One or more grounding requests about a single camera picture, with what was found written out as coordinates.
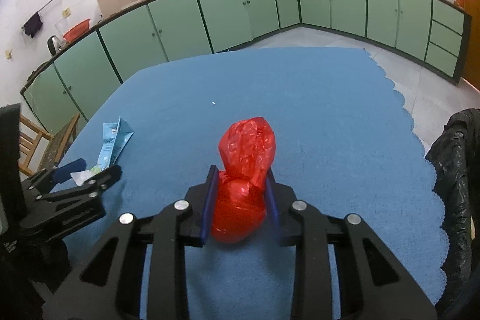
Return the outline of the light blue snack wrapper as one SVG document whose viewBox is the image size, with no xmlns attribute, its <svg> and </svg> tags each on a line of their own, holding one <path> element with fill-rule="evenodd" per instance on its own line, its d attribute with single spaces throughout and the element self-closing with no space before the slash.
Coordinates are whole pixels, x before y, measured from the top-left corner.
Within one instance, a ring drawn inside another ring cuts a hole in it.
<svg viewBox="0 0 480 320">
<path fill-rule="evenodd" d="M 95 175 L 115 165 L 133 135 L 134 130 L 122 117 L 115 123 L 104 123 L 103 146 L 98 154 L 97 164 L 89 170 L 71 173 L 75 184 L 81 186 Z"/>
</svg>

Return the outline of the brown wooden door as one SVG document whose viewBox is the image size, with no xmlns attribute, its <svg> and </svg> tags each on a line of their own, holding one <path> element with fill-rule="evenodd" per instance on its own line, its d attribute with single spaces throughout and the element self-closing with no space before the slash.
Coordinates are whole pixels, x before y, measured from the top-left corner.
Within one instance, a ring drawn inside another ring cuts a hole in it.
<svg viewBox="0 0 480 320">
<path fill-rule="evenodd" d="M 465 11 L 471 16 L 470 37 L 463 78 L 480 89 L 480 0 L 465 0 Z"/>
</svg>

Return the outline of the red plastic bag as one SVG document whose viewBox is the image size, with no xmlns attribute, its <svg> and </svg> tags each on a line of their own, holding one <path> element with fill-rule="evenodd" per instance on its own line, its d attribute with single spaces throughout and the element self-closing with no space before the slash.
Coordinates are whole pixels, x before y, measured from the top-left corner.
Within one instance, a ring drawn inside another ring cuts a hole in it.
<svg viewBox="0 0 480 320">
<path fill-rule="evenodd" d="M 235 244 L 266 217 L 265 181 L 275 158 L 275 134 L 262 117 L 244 119 L 228 128 L 218 149 L 224 169 L 219 172 L 211 234 L 221 243 Z"/>
</svg>

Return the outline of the green lower kitchen cabinets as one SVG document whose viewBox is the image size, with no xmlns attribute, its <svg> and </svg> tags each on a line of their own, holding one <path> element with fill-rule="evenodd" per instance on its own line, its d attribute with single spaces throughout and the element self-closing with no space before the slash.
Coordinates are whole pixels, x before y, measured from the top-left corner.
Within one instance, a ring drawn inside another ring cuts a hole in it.
<svg viewBox="0 0 480 320">
<path fill-rule="evenodd" d="M 48 132 L 89 120 L 136 72 L 215 54 L 297 26 L 388 49 L 457 84 L 471 17 L 446 0 L 145 0 L 80 34 L 20 91 Z"/>
</svg>

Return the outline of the wooden chair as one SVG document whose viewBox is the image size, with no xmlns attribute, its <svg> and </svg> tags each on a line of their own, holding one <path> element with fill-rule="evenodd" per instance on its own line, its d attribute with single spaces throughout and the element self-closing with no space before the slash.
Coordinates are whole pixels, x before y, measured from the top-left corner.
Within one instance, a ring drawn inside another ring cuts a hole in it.
<svg viewBox="0 0 480 320">
<path fill-rule="evenodd" d="M 80 114 L 75 114 L 55 134 L 49 133 L 24 115 L 19 117 L 19 171 L 32 176 L 58 166 L 77 137 Z"/>
</svg>

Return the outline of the steel electric kettle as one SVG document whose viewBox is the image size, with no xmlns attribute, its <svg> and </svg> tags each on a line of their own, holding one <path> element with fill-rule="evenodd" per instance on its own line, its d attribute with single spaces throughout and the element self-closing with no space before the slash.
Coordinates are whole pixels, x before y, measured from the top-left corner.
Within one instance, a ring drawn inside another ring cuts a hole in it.
<svg viewBox="0 0 480 320">
<path fill-rule="evenodd" d="M 63 48 L 63 42 L 57 36 L 51 36 L 47 39 L 47 48 L 51 56 L 58 54 Z"/>
</svg>

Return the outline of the black lined trash bin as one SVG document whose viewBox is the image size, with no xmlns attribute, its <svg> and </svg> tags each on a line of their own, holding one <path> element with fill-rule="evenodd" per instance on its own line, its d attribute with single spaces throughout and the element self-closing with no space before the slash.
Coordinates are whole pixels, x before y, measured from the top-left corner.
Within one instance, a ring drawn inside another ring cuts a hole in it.
<svg viewBox="0 0 480 320">
<path fill-rule="evenodd" d="M 479 318 L 479 109 L 455 113 L 425 158 L 436 170 L 448 235 L 447 276 L 435 305 L 440 319 Z"/>
</svg>

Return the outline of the blue felt table mat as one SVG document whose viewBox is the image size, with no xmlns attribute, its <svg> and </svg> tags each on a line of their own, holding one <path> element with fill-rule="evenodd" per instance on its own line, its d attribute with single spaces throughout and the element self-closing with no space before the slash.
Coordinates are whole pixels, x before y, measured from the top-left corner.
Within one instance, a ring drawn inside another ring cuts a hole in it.
<svg viewBox="0 0 480 320">
<path fill-rule="evenodd" d="M 275 134 L 268 173 L 325 215 L 358 214 L 430 302 L 442 295 L 448 241 L 435 171 L 413 118 L 384 71 L 362 49 L 284 48 L 210 54 L 146 68 L 107 99 L 66 161 L 97 164 L 103 124 L 134 130 L 106 192 L 106 217 L 67 239 L 73 268 L 124 213 L 145 218 L 224 169 L 228 128 L 262 117 Z M 267 216 L 245 240 L 211 234 L 185 248 L 188 319 L 292 319 L 295 248 L 281 247 Z"/>
</svg>

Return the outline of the dark cloth on rail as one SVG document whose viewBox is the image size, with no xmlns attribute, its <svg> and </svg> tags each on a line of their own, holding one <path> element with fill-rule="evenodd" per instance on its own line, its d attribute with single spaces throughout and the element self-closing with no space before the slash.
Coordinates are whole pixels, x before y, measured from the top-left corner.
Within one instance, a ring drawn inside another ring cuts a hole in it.
<svg viewBox="0 0 480 320">
<path fill-rule="evenodd" d="M 42 29 L 42 26 L 41 16 L 38 12 L 35 12 L 23 25 L 24 34 L 33 38 Z"/>
</svg>

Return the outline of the red plastic basin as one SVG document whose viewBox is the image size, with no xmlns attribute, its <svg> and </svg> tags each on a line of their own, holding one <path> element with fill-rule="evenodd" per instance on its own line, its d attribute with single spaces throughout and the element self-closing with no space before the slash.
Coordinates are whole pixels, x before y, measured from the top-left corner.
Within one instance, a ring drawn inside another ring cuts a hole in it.
<svg viewBox="0 0 480 320">
<path fill-rule="evenodd" d="M 90 19 L 85 19 L 64 33 L 63 38 L 67 43 L 74 42 L 90 29 Z"/>
</svg>

